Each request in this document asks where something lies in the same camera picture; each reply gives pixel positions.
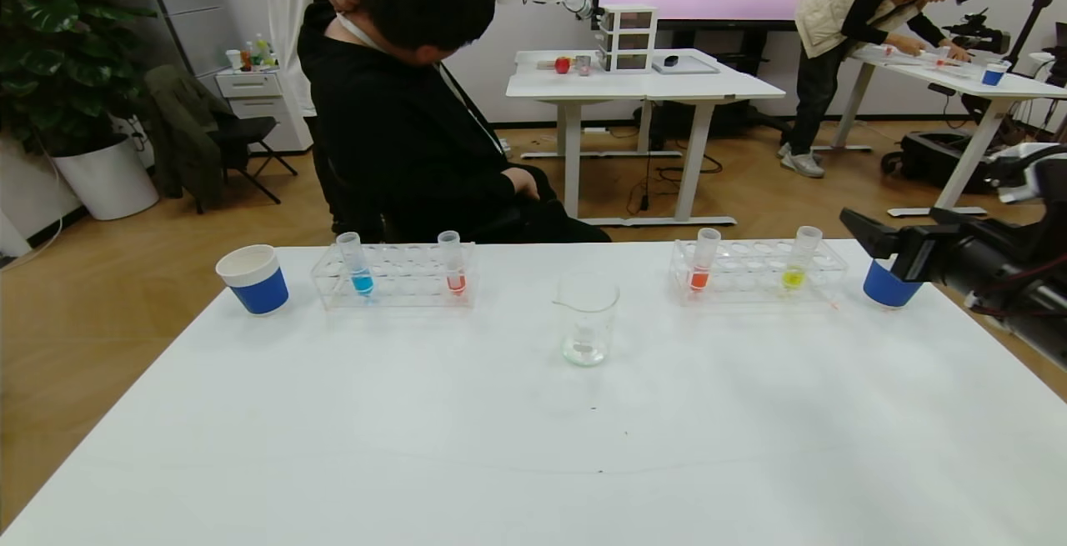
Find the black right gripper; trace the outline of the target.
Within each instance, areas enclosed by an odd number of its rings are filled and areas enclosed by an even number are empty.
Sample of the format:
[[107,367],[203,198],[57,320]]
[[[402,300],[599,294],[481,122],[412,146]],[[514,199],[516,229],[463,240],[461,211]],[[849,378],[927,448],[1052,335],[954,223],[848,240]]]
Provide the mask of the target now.
[[1012,260],[988,242],[976,223],[927,224],[902,230],[876,222],[851,208],[839,221],[871,258],[891,258],[892,272],[906,283],[936,283],[960,296],[980,293],[1004,280]]

